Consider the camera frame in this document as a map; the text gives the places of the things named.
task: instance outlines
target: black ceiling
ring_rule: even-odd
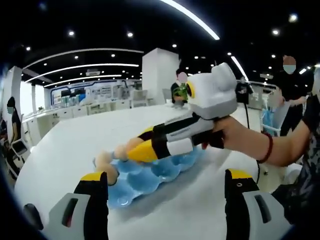
[[[288,2],[288,6],[285,1],[281,4],[213,0],[176,2],[202,19],[220,40],[214,40],[186,15],[160,0],[11,1],[5,4],[8,4],[7,9],[15,11],[8,12],[11,15],[6,17],[9,22],[4,27],[6,38],[1,52],[6,53],[4,60],[10,65],[25,67],[36,60],[79,49],[120,48],[147,53],[162,48],[177,52],[181,67],[189,67],[188,73],[208,72],[211,64],[227,62],[239,78],[242,74],[227,55],[231,52],[250,80],[262,82],[265,80],[260,77],[261,73],[273,74],[282,69],[282,54],[295,57],[298,71],[320,63],[318,12],[311,1],[296,6],[292,2]],[[292,13],[298,16],[295,23],[288,21]],[[272,35],[273,29],[278,29],[280,34]],[[70,30],[75,33],[73,37],[68,36]],[[133,33],[132,38],[127,36],[128,32]],[[27,46],[31,47],[30,51],[26,51]],[[143,53],[125,51],[86,51],[50,58],[28,69],[43,74],[77,65],[138,64],[139,67],[97,68],[108,75],[139,79],[142,56]],[[79,78],[86,70],[77,68],[46,77],[58,82],[60,77],[62,80]],[[311,71],[301,75],[310,87],[311,76]],[[24,81],[30,78],[26,74],[22,77]],[[43,85],[42,80],[32,82]]]

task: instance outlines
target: black cable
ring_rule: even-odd
[[[246,123],[247,123],[248,129],[250,129],[247,104],[245,104],[245,103],[243,103],[243,104],[244,104],[245,114],[246,114]],[[258,166],[258,177],[256,179],[256,184],[258,184],[259,178],[260,178],[260,164],[259,164],[258,160],[255,160],[255,161],[256,161],[256,164]]]

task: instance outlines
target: egg carton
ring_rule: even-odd
[[[114,185],[108,186],[108,207],[127,207],[135,198],[153,193],[161,183],[171,182],[181,172],[191,168],[203,152],[201,148],[195,147],[188,154],[141,164],[132,160],[114,159],[111,164],[117,169],[119,176]]]

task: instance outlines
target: human hand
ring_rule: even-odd
[[[241,136],[244,128],[245,127],[232,116],[227,116],[214,122],[212,132],[217,133],[218,131],[222,131],[223,137],[221,140],[223,146],[226,149],[235,150],[235,147],[239,144],[239,136]],[[208,145],[208,142],[202,143],[202,149],[206,149]]]

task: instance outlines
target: round white table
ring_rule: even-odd
[[[165,105],[139,107],[59,122],[33,149],[16,181],[22,207],[32,203],[46,224],[51,208],[73,193],[81,177],[94,171],[93,158],[113,151],[149,126],[184,114]],[[245,110],[232,114],[247,125]],[[250,127],[260,130],[259,111],[249,109]],[[111,240],[226,239],[225,169],[247,171],[257,178],[256,161],[239,152],[208,148],[202,159],[175,181],[151,195],[109,213]]]

